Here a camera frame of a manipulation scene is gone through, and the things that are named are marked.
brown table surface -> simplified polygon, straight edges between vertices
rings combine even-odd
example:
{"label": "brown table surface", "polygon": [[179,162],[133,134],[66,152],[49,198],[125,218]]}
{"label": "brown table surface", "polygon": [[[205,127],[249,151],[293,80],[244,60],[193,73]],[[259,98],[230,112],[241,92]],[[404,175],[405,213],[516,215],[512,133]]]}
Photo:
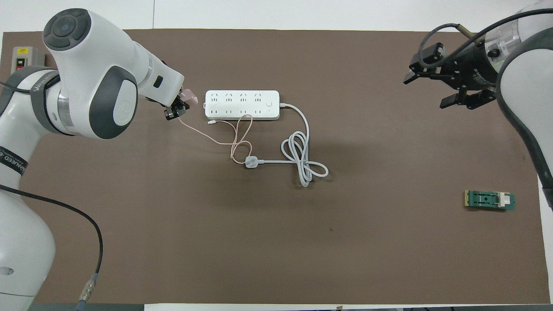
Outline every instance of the brown table surface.
{"label": "brown table surface", "polygon": [[[292,165],[246,170],[229,149],[139,103],[119,137],[49,135],[21,189],[72,204],[100,225],[94,303],[549,303],[536,174],[497,104],[439,109],[438,81],[403,85],[423,33],[129,30],[207,90],[278,90],[311,127],[310,158],[330,169],[301,187]],[[4,33],[46,52],[39,32]],[[452,50],[460,34],[436,36]],[[46,64],[55,66],[51,55]],[[203,109],[183,120],[222,141]],[[260,159],[300,117],[255,122]],[[243,158],[246,151],[237,154]],[[512,211],[463,206],[464,190],[508,191]],[[80,216],[26,200],[50,226],[56,257],[36,302],[73,302],[96,264]]]}

black cable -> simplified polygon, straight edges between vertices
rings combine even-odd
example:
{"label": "black cable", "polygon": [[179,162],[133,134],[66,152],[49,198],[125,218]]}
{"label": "black cable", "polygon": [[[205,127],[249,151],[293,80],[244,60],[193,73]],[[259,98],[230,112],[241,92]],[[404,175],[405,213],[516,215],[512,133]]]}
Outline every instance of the black cable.
{"label": "black cable", "polygon": [[0,81],[0,85],[2,85],[3,87],[5,87],[5,88],[7,88],[7,89],[9,89],[9,90],[12,90],[12,91],[14,91],[14,92],[17,92],[17,93],[23,93],[23,94],[29,94],[29,93],[30,93],[30,90],[19,89],[19,88],[15,87],[15,86],[11,86],[11,85],[9,85],[9,84],[6,84],[6,83],[4,83],[4,82],[2,82],[2,81]]}
{"label": "black cable", "polygon": [[100,266],[102,265],[102,256],[103,256],[103,239],[102,239],[102,233],[100,232],[100,228],[98,227],[98,224],[94,221],[94,219],[92,219],[92,217],[88,216],[85,212],[83,212],[83,211],[81,211],[77,208],[74,208],[73,206],[71,206],[69,204],[65,204],[63,202],[59,202],[59,201],[56,201],[54,199],[45,198],[45,197],[40,196],[40,195],[36,195],[36,194],[21,191],[21,190],[13,189],[13,188],[10,188],[10,187],[4,186],[4,185],[0,185],[0,190],[4,190],[4,191],[7,191],[7,192],[11,192],[11,193],[19,194],[19,195],[22,195],[22,196],[26,196],[27,198],[31,198],[31,199],[56,204],[56,205],[59,205],[59,206],[62,206],[64,208],[66,208],[66,209],[72,210],[72,211],[76,212],[77,214],[79,214],[79,215],[83,216],[84,218],[86,218],[86,220],[88,220],[94,226],[94,229],[96,229],[96,233],[98,234],[98,241],[100,243],[100,253],[98,255],[98,264],[96,265],[96,273],[100,272]]}
{"label": "black cable", "polygon": [[467,46],[471,45],[471,43],[474,43],[476,40],[478,40],[481,36],[485,35],[486,33],[488,33],[490,30],[498,27],[498,26],[501,26],[505,23],[508,23],[508,22],[511,22],[513,20],[516,20],[516,19],[519,19],[519,18],[522,18],[522,17],[527,17],[527,16],[532,16],[532,15],[538,15],[538,14],[552,14],[553,13],[553,8],[551,9],[538,9],[538,10],[532,10],[532,11],[527,11],[527,12],[522,12],[522,13],[518,13],[518,14],[515,14],[515,15],[511,15],[507,18],[504,18],[496,23],[493,23],[491,24],[490,26],[484,28],[482,31],[480,31],[479,33],[475,34],[471,39],[467,40],[463,45],[461,45],[458,49],[456,49],[453,53],[451,53],[451,55],[449,55],[448,57],[444,58],[444,59],[441,59],[440,61],[437,61],[433,64],[427,64],[424,62],[424,60],[422,59],[422,50],[424,48],[424,46],[426,45],[426,42],[428,41],[428,39],[430,39],[430,37],[432,35],[434,35],[436,32],[438,32],[438,30],[441,30],[441,29],[444,29],[444,28],[449,28],[449,27],[454,27],[454,28],[457,28],[459,27],[460,24],[443,24],[441,26],[438,26],[436,27],[435,29],[433,29],[431,32],[429,32],[425,37],[424,39],[422,40],[422,42],[420,43],[419,45],[419,51],[418,51],[418,57],[419,57],[419,64],[424,67],[424,68],[428,68],[428,69],[434,69],[434,68],[438,68],[438,67],[442,67],[443,64],[445,64],[446,62],[450,61],[452,58],[456,57],[457,54],[459,54],[460,52],[462,52]]}

power switch box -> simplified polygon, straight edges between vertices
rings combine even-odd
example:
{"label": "power switch box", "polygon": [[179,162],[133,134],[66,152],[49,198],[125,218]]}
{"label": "power switch box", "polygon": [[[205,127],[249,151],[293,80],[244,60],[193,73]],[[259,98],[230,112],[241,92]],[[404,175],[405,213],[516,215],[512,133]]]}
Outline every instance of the power switch box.
{"label": "power switch box", "polygon": [[28,65],[44,66],[44,53],[32,46],[16,46],[12,54],[12,73]]}
{"label": "power switch box", "polygon": [[254,120],[277,120],[279,104],[277,91],[210,90],[206,92],[204,109],[209,120],[238,120],[244,115],[251,115]]}

black label band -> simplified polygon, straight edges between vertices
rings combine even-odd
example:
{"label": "black label band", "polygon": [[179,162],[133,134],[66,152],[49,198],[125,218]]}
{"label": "black label band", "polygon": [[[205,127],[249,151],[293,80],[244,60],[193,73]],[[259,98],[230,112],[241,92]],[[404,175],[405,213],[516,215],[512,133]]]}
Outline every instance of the black label band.
{"label": "black label band", "polygon": [[23,173],[25,173],[27,169],[27,165],[29,165],[25,159],[2,146],[0,146],[0,163],[15,170],[21,176],[23,176]]}

electrical outlet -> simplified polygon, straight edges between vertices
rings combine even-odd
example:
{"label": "electrical outlet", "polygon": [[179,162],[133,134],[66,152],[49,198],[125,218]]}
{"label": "electrical outlet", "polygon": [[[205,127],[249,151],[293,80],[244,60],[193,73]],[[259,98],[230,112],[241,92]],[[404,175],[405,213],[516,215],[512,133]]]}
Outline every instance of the electrical outlet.
{"label": "electrical outlet", "polygon": [[204,109],[210,120],[238,120],[243,115],[251,115],[254,120],[276,120],[280,116],[279,104],[277,91],[210,90],[206,92]]}

